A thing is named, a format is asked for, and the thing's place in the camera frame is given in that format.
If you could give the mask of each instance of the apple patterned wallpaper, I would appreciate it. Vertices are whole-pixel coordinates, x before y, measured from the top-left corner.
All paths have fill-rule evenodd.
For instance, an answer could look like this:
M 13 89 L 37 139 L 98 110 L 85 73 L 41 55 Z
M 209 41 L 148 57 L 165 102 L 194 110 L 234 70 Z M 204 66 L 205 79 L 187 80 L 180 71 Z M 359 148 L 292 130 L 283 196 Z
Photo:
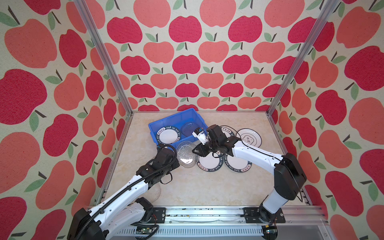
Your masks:
M 309 75 L 295 77 L 277 107 L 280 136 L 338 240 L 384 239 L 383 7 L 340 1 L 324 27 L 334 34 L 319 36 Z
M 313 7 L 312 0 L 98 2 L 106 17 L 99 34 L 134 111 L 266 110 L 323 5 Z M 333 25 L 324 30 L 316 51 L 328 47 L 333 31 Z M 103 69 L 96 51 L 91 59 Z M 308 74 L 303 63 L 298 81 Z
M 0 3 L 0 240 L 66 239 L 114 156 L 127 116 L 82 26 L 68 0 Z

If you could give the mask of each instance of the blue plastic bin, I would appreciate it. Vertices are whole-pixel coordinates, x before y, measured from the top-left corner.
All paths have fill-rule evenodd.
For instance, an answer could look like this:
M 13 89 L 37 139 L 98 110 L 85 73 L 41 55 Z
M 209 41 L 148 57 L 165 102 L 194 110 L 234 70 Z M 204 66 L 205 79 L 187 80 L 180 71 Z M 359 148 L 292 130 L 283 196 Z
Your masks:
M 151 122 L 150 124 L 148 124 L 149 130 L 151 131 L 153 142 L 156 144 L 159 144 L 156 140 L 156 134 L 160 128 L 165 126 L 174 126 L 174 127 L 177 127 L 179 130 L 181 130 L 181 127 L 187 122 L 195 122 L 197 123 L 197 125 L 199 125 L 199 127 L 202 127 L 204 130 L 208 128 L 208 126 L 204 122 L 204 119 L 196 112 L 196 110 L 193 108 L 190 108 L 180 113 L 173 114 L 169 117 L 166 117 L 156 122 Z M 198 139 L 195 138 L 194 136 L 186 137 L 183 134 L 181 134 L 180 140 L 172 143 L 171 145 L 177 148 L 177 146 L 183 141 L 194 142 L 197 140 Z

